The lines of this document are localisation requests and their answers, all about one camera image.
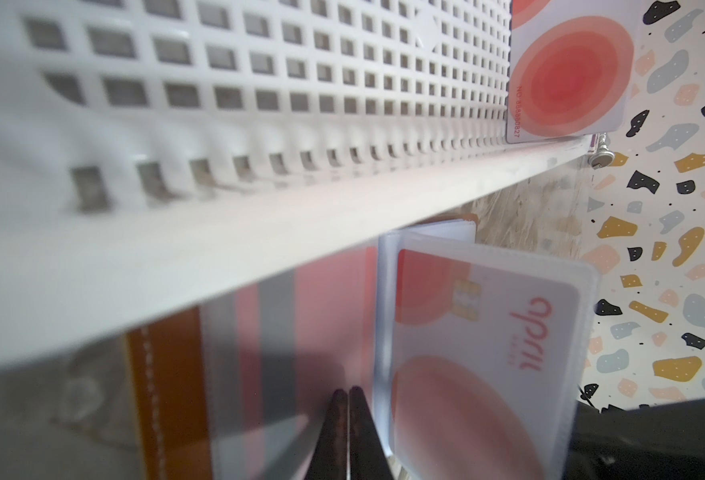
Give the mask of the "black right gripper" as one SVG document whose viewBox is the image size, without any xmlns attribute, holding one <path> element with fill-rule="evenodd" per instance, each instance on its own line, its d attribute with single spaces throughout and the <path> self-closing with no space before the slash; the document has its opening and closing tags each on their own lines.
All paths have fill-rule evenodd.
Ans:
<svg viewBox="0 0 705 480">
<path fill-rule="evenodd" d="M 564 479 L 705 479 L 705 399 L 622 410 L 579 402 Z"/>
</svg>

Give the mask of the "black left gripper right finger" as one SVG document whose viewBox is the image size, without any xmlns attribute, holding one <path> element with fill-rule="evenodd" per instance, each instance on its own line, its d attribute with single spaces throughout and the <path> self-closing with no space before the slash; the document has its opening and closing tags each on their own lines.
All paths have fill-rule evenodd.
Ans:
<svg viewBox="0 0 705 480">
<path fill-rule="evenodd" d="M 350 406 L 350 478 L 393 480 L 364 391 L 354 386 L 348 394 Z"/>
</svg>

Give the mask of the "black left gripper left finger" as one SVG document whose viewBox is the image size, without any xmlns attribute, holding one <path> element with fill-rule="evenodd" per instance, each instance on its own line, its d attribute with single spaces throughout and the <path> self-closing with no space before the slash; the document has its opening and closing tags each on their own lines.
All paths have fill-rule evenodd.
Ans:
<svg viewBox="0 0 705 480">
<path fill-rule="evenodd" d="M 346 480 L 348 478 L 348 392 L 332 394 L 320 436 L 306 471 L 306 480 Z"/>
</svg>

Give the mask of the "brown leather card holder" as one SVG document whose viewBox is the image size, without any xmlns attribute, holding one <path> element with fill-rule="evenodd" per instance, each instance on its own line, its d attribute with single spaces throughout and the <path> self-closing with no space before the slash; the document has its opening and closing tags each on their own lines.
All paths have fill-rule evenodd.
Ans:
<svg viewBox="0 0 705 480">
<path fill-rule="evenodd" d="M 418 479 L 560 478 L 599 275 L 386 233 L 128 334 L 144 477 L 302 479 L 338 390 Z"/>
</svg>

